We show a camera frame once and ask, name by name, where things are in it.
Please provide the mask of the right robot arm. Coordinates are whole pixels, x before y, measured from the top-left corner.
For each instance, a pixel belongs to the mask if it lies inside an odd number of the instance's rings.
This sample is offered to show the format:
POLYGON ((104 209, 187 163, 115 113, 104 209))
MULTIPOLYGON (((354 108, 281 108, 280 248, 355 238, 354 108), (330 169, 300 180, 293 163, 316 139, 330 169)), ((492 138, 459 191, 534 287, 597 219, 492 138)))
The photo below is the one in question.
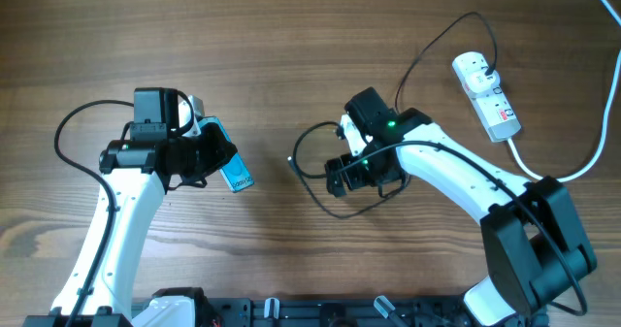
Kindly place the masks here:
POLYGON ((579 282, 597 259, 567 188, 557 179, 530 181, 478 157, 414 108, 389 108, 371 87, 344 106, 337 128, 348 153, 325 164, 327 190, 342 197, 410 177, 425 180, 479 226, 486 277, 463 296, 482 326, 516 315, 532 320, 573 290, 581 316, 587 303, 579 282))

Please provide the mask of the teal Galaxy smartphone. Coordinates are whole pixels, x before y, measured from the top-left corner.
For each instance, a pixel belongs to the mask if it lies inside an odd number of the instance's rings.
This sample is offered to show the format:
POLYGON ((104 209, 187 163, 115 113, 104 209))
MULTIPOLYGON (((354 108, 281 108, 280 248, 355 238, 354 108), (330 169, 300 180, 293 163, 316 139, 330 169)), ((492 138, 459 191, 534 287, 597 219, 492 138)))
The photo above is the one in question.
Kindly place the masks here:
MULTIPOLYGON (((222 131, 225 139, 231 143, 231 139, 227 134, 224 126, 220 120, 215 116, 206 116, 199 121, 199 127, 202 128, 207 123, 216 123, 222 131)), ((240 192, 246 188, 254 185, 254 179, 252 178, 248 168, 246 167, 241 156, 236 153, 230 161, 220 169, 220 174, 226 181, 229 189, 233 193, 240 192)))

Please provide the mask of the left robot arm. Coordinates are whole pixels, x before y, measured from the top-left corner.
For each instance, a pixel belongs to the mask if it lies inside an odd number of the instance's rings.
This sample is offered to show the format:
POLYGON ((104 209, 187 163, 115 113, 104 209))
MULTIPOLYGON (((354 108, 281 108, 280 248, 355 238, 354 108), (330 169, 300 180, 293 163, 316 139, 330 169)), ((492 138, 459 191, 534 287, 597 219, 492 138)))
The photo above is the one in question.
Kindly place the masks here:
POLYGON ((156 292, 147 308, 132 312, 133 285, 148 228, 165 195, 180 185, 204 188, 216 171, 237 160, 236 146, 212 116, 183 92, 146 87, 134 92, 134 117, 99 157, 98 203, 81 252, 45 315, 27 326, 214 326, 218 314, 203 289, 156 292))

